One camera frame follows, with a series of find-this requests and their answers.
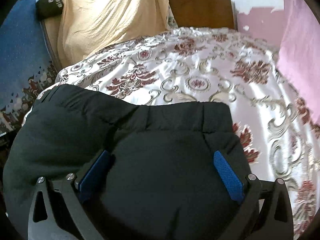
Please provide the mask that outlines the black padded jacket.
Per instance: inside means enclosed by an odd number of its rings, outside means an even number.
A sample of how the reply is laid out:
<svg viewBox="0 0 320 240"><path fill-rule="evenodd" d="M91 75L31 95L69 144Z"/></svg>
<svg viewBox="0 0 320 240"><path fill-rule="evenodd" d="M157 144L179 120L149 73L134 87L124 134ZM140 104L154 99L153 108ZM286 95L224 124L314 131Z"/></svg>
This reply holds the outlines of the black padded jacket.
<svg viewBox="0 0 320 240"><path fill-rule="evenodd" d="M239 176L251 171L224 103L136 106L61 85L35 101L4 167L7 212L22 237L37 179L76 173L102 149L116 161L89 207L115 239L215 239L239 205L214 153L228 154Z"/></svg>

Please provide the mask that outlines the floral satin bedspread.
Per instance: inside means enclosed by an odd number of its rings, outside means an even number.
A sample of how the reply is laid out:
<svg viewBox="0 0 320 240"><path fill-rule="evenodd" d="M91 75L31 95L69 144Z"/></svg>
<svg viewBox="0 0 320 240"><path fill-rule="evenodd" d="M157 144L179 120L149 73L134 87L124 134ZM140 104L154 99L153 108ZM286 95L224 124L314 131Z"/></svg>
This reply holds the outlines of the floral satin bedspread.
<svg viewBox="0 0 320 240"><path fill-rule="evenodd" d="M229 107L250 172L284 180L293 239L319 239L319 123L277 68L266 42L228 28L177 28L107 46L56 82L136 106L216 102Z"/></svg>

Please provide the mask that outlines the pink curtain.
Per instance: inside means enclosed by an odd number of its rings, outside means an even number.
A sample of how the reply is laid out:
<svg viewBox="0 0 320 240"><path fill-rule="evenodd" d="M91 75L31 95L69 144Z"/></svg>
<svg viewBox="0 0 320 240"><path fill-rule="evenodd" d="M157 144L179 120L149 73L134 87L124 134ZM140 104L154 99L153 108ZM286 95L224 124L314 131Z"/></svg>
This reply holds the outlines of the pink curtain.
<svg viewBox="0 0 320 240"><path fill-rule="evenodd" d="M319 123L319 22L304 0L284 0L285 30L277 68Z"/></svg>

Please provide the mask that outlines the blue fabric wardrobe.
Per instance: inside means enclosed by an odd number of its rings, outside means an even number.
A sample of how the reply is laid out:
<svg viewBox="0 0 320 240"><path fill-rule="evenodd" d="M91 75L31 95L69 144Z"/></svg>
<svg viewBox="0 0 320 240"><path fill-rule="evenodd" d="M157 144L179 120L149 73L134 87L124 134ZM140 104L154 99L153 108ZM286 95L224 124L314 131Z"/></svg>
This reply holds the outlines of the blue fabric wardrobe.
<svg viewBox="0 0 320 240"><path fill-rule="evenodd" d="M35 12L36 0L18 0L1 26L1 133L21 126L57 76Z"/></svg>

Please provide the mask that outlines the wooden headboard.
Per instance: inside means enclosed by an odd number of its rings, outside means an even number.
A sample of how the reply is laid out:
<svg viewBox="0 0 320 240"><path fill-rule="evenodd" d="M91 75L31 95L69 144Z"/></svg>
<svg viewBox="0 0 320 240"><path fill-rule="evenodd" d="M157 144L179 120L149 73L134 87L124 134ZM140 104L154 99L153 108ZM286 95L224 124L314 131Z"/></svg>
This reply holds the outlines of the wooden headboard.
<svg viewBox="0 0 320 240"><path fill-rule="evenodd" d="M169 0L179 27L235 28L231 0Z"/></svg>

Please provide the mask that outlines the yellow hanging sheet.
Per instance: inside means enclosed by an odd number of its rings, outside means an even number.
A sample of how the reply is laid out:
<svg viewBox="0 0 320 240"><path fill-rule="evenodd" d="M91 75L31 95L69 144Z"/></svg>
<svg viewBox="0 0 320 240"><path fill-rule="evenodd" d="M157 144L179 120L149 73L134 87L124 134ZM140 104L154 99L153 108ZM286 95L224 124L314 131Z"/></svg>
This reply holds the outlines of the yellow hanging sheet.
<svg viewBox="0 0 320 240"><path fill-rule="evenodd" d="M63 0L57 51L63 67L106 46L169 29L169 0Z"/></svg>

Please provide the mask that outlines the black hanging bag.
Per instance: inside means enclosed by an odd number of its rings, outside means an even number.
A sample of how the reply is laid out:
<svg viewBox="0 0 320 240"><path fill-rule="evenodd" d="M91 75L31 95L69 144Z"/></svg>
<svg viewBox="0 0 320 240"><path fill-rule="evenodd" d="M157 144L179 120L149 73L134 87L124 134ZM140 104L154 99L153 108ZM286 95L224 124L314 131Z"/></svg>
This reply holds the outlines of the black hanging bag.
<svg viewBox="0 0 320 240"><path fill-rule="evenodd" d="M38 0L36 2L36 17L38 21L62 14L64 3L62 0Z"/></svg>

